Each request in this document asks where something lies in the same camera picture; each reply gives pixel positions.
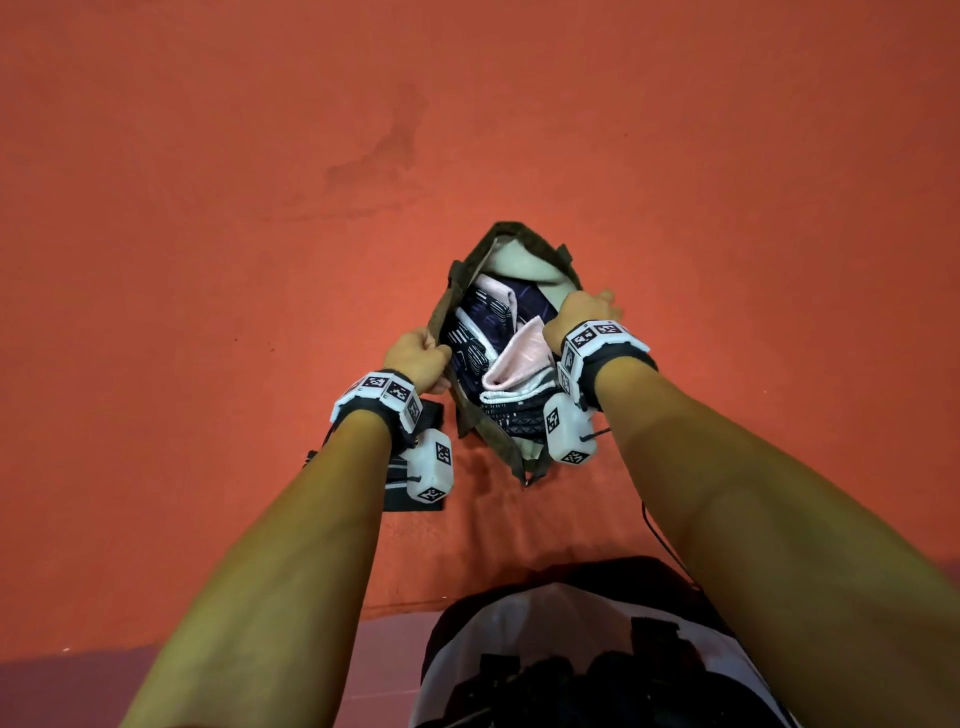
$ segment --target person's left arm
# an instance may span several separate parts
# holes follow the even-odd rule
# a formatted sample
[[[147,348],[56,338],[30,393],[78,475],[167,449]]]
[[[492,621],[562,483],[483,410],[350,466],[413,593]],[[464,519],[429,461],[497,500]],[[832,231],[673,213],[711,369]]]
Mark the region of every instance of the person's left arm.
[[[426,329],[385,369],[418,393],[450,357]],[[391,435],[347,415],[234,545],[167,642],[122,728],[330,726],[347,680],[383,512]]]

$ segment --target black pants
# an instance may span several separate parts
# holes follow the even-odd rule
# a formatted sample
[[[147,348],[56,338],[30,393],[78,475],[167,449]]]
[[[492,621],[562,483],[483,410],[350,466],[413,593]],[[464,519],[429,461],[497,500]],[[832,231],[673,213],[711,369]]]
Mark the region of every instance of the black pants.
[[[481,609],[504,596],[554,583],[576,587],[613,601],[669,612],[681,619],[703,624],[733,637],[730,627],[716,613],[703,592],[693,587],[660,559],[652,556],[628,556],[590,564],[551,567],[534,574],[522,584],[497,587],[454,602],[440,615],[430,634],[420,681],[422,682],[437,653]]]

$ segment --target wristband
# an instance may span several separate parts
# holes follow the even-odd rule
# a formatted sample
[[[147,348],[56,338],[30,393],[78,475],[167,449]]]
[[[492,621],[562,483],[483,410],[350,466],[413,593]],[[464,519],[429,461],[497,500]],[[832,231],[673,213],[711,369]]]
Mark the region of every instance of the wristband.
[[[414,430],[423,405],[414,383],[400,372],[392,369],[370,372],[354,382],[333,405],[330,432],[340,426],[350,412],[358,409],[375,412],[383,418],[393,441],[392,456],[416,444]]]
[[[585,321],[566,335],[557,364],[560,387],[577,405],[602,410],[594,391],[597,373],[611,359],[631,356],[657,370],[650,347],[616,321]]]

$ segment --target pink cloth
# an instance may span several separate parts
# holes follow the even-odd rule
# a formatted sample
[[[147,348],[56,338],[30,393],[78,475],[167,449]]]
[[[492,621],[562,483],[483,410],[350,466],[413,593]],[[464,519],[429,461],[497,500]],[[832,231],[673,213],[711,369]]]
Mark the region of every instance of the pink cloth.
[[[514,331],[516,331],[516,293],[514,289],[506,283],[501,283],[499,280],[492,279],[483,273],[476,277],[473,285],[510,308],[510,314],[514,317]]]
[[[507,348],[483,375],[483,386],[491,392],[513,389],[520,382],[551,366],[553,353],[543,339],[543,319],[537,316],[514,334]]]

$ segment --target person's right arm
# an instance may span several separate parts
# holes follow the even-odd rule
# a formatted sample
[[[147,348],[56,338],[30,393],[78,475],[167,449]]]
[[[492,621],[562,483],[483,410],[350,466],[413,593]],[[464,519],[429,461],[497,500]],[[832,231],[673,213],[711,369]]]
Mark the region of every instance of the person's right arm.
[[[568,299],[555,350],[616,315],[612,296]],[[595,389],[667,540],[801,723],[960,724],[960,594],[922,554],[642,362],[611,361]]]

